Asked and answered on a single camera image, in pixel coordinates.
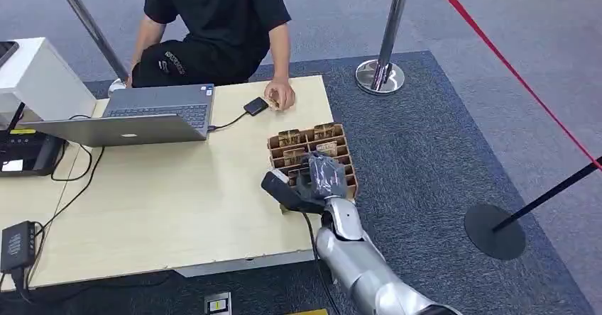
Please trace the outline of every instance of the red rope barrier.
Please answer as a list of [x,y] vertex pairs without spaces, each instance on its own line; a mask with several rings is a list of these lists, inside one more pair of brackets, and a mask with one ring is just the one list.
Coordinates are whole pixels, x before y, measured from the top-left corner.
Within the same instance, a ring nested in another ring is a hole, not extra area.
[[533,91],[533,89],[531,89],[529,84],[520,76],[520,74],[518,74],[518,72],[514,69],[514,67],[508,62],[508,60],[504,57],[504,55],[502,55],[502,53],[493,44],[493,42],[491,42],[489,37],[487,37],[487,35],[483,32],[483,30],[481,30],[481,28],[478,26],[478,24],[469,15],[468,11],[466,11],[466,9],[462,6],[460,1],[458,1],[458,0],[448,0],[448,1],[456,9],[456,11],[458,11],[458,13],[460,13],[462,18],[464,18],[464,20],[473,28],[474,32],[476,32],[477,35],[479,35],[481,37],[483,42],[485,42],[487,44],[489,49],[491,49],[491,51],[493,51],[493,53],[496,54],[496,56],[500,59],[500,61],[502,61],[502,63],[508,68],[508,70],[510,70],[510,72],[512,72],[512,74],[518,79],[518,81],[529,92],[529,94],[531,94],[531,96],[533,96],[535,98],[535,101],[537,101],[537,103],[540,104],[540,106],[546,111],[546,113],[548,113],[548,115],[550,115],[550,117],[552,117],[552,119],[554,119],[554,122],[556,122],[556,124],[558,124],[558,126],[560,126],[560,128],[562,128],[562,130],[568,135],[568,137],[571,138],[571,140],[575,143],[575,145],[577,145],[577,147],[579,147],[579,149],[585,155],[587,155],[589,160],[591,160],[598,167],[598,169],[600,169],[600,171],[602,171],[602,165],[600,165],[600,163],[598,161],[596,161],[596,159],[591,154],[589,154],[587,149],[585,149],[585,147],[577,140],[577,138],[575,138],[575,136],[573,136],[573,134],[569,131],[569,129],[562,122],[560,122],[560,120],[552,113],[552,111],[548,108],[548,106],[546,106],[546,104],[544,104],[544,102]]

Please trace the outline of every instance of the person's hand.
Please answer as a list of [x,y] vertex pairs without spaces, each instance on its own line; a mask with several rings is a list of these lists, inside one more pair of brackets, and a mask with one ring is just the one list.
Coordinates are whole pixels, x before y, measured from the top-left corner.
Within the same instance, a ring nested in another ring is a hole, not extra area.
[[284,111],[295,104],[295,91],[288,83],[288,78],[274,77],[263,92],[266,99],[272,99],[278,103],[278,109]]

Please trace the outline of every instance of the wooden table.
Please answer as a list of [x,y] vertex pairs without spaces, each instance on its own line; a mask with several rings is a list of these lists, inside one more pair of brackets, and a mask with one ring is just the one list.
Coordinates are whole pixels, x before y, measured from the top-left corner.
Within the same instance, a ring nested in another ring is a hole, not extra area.
[[[263,95],[267,82],[217,87],[213,125]],[[311,260],[301,214],[282,214],[260,183],[267,139],[332,122],[321,77],[291,80],[297,104],[245,116],[203,143],[107,148],[91,187],[53,224],[32,287],[177,270],[184,276]],[[101,116],[107,100],[94,111]],[[94,150],[97,158],[100,149]],[[78,155],[74,172],[87,165]],[[86,183],[70,182],[66,204]],[[312,217],[314,228],[319,218]]]

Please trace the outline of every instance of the laptop keyboard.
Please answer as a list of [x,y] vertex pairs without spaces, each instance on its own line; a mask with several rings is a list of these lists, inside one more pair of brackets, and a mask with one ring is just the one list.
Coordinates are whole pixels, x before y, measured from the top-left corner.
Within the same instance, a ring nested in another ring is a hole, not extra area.
[[155,108],[128,108],[114,109],[109,112],[107,117],[122,117],[122,116],[145,116],[145,115],[164,115],[177,114],[184,121],[188,122],[193,128],[201,129],[208,122],[207,105],[193,104],[189,106],[171,106],[171,107],[155,107]]

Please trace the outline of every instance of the white box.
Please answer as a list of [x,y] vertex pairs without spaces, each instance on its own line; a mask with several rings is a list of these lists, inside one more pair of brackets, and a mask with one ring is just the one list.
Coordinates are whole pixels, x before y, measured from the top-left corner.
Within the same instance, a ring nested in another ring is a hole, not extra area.
[[46,38],[15,41],[19,49],[0,67],[5,122],[20,101],[45,121],[92,115],[96,99]]

